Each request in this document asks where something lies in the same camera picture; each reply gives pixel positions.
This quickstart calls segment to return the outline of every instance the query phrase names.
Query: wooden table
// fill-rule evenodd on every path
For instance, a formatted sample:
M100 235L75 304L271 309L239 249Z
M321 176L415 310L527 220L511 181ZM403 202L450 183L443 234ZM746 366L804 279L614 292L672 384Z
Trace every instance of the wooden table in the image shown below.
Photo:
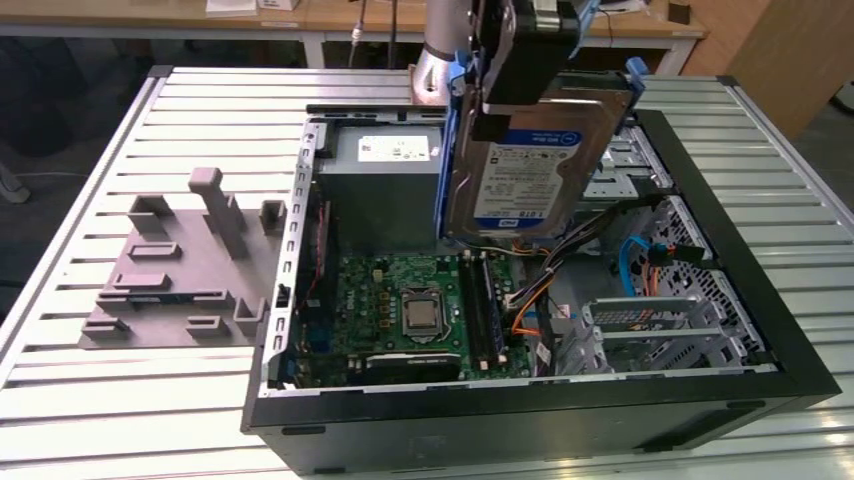
M423 42L425 1L401 0L398 41ZM261 10L259 15L206 18L206 0L4 0L0 35L83 38L170 38L198 40L298 40L310 68L326 66L323 42L350 41L359 2L303 0L297 10ZM666 0L651 12L613 15L593 24L586 47L664 50L657 73L677 75L705 27L661 20ZM386 41L391 23L389 0L369 0L365 41Z

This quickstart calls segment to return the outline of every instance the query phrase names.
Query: motherboard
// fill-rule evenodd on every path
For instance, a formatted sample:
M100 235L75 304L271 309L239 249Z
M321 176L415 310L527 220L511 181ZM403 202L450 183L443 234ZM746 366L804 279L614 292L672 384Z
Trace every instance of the motherboard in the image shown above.
M485 311L501 308L486 297L498 300L514 288L510 268L499 254L343 256L329 351L313 355L314 386L353 385L354 373L370 371L371 361L395 361L394 354L454 362L454 380L530 376L523 339L505 343L501 312ZM401 370L395 383L407 383L411 371Z

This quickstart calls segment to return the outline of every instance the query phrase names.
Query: hard drive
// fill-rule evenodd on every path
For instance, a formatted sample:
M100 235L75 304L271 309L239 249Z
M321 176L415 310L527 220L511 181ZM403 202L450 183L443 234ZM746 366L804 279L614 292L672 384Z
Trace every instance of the hard drive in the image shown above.
M461 114L467 138L471 99L466 94ZM515 110L501 141L458 141L442 234L558 237L631 101L622 74L573 73L558 77L538 104Z

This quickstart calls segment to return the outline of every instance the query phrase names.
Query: chip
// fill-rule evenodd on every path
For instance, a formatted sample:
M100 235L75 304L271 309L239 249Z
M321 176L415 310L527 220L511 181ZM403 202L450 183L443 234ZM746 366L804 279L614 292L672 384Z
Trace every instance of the chip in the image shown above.
M406 304L406 323L410 328L437 326L437 304L433 300L415 300Z
M426 343L442 334L445 304L442 289L411 287L401 289L403 304L403 335L413 341Z

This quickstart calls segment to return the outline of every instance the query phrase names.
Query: wire bundle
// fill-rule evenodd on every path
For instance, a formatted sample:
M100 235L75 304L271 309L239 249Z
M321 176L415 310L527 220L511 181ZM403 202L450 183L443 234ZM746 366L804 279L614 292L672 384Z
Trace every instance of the wire bundle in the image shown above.
M530 335L539 334L537 330L521 327L522 318L525 317L525 312L531 307L539 296L546 292L546 290L549 290L549 286L554 282L555 273L563 265L565 257L575 253L587 242L602 234L614 219L623 212L634 208L657 205L662 198L662 195L654 194L637 200L623 200L622 202L617 202L566 234L563 240L558 243L551 252L549 252L546 259L543 260L537 279L527 287L523 287L517 293L514 293L507 300L511 311L518 307L518 310L515 310L517 313L511 326L511 333Z

